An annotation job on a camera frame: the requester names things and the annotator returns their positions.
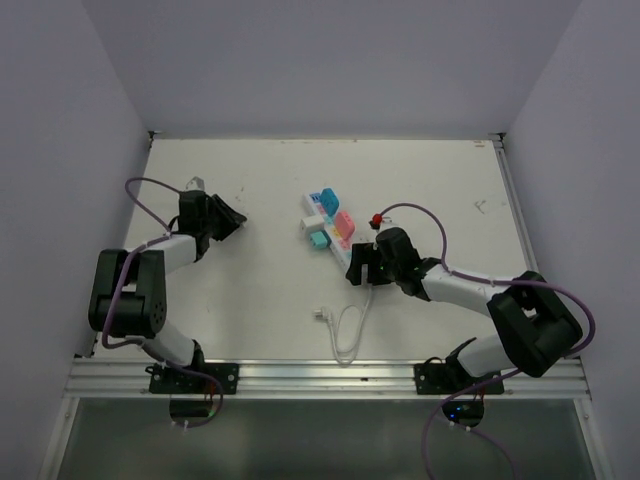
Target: white cable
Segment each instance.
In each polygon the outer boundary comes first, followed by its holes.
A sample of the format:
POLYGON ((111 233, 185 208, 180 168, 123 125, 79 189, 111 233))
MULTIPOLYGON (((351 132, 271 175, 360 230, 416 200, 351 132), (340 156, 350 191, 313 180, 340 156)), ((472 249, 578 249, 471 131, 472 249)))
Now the white cable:
POLYGON ((360 349, 360 342, 362 341, 362 330, 364 329, 364 321, 367 318, 367 313, 369 313, 369 308, 371 307, 371 302, 373 301, 373 288, 369 286, 367 292, 367 301, 364 304, 364 307, 361 309, 357 305, 347 305, 340 312, 340 316, 338 317, 338 321, 334 322, 333 313, 331 310, 326 308, 322 308, 321 310, 317 310, 315 315, 317 318, 321 318, 327 322, 327 326, 329 327, 329 336, 331 337, 331 348, 333 350, 333 357, 336 359, 342 366, 348 366, 353 363, 353 361, 358 356, 358 350, 360 349), (358 328, 356 330, 356 336, 353 339, 353 342, 348 348, 340 348, 338 346, 338 335, 340 334, 340 323, 342 322, 342 317, 345 312, 350 308, 355 308, 360 312, 360 320, 358 321, 358 328))

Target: robotic arm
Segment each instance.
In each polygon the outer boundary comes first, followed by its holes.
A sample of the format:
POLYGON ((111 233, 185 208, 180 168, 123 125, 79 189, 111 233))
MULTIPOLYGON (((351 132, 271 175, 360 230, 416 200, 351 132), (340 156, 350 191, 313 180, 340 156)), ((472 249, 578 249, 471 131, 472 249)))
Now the robotic arm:
MULTIPOLYGON (((490 317, 497 334, 472 338, 458 346, 444 363, 426 363, 429 383, 455 392, 477 383, 484 375, 518 368, 542 376, 582 337, 582 329, 555 292, 534 286, 498 286, 448 272, 436 258, 420 258, 407 233, 399 227, 381 231, 375 244, 355 244, 347 279, 362 283, 363 267, 373 285, 396 283, 402 291, 427 302, 447 302, 490 317)), ((544 282, 527 271, 514 279, 544 282)))
MULTIPOLYGON (((221 241, 246 221, 218 195, 201 190, 180 192, 178 230, 169 239, 138 253, 127 272, 115 305, 108 335, 142 344, 154 357, 179 367, 201 371, 204 356, 195 340, 183 335, 167 316, 165 276, 200 260, 211 239, 221 241)), ((103 332, 127 250, 103 250, 98 258, 89 304, 89 323, 103 332)))

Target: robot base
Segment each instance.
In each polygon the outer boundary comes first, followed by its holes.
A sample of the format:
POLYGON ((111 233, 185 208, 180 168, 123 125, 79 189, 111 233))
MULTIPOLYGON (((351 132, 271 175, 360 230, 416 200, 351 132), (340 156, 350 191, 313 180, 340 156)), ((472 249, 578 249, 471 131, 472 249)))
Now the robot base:
MULTIPOLYGON (((463 388, 480 383, 485 380, 500 375, 500 372, 488 373, 479 378, 473 378, 471 382, 465 384, 452 383, 447 376, 447 364, 425 362, 413 366, 413 379, 416 383, 416 393, 418 395, 450 395, 459 392, 463 388)), ((487 395, 502 395, 504 384, 496 382, 485 388, 487 395)))

